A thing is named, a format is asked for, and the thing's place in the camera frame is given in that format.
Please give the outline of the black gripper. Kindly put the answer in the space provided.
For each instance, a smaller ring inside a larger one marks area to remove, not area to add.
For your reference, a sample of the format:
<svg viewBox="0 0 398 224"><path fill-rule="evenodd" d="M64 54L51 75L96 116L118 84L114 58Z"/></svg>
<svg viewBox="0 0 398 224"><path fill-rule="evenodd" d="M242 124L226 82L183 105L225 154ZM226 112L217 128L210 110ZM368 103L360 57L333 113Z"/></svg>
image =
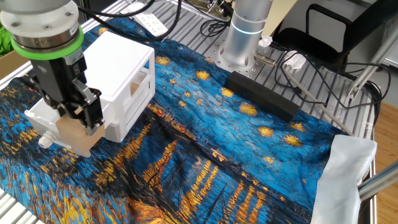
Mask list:
<svg viewBox="0 0 398 224"><path fill-rule="evenodd" d="M86 85L87 69L82 51L53 60L31 60L38 86L57 102L61 115L78 119L87 135L104 124L98 89Z"/></svg>

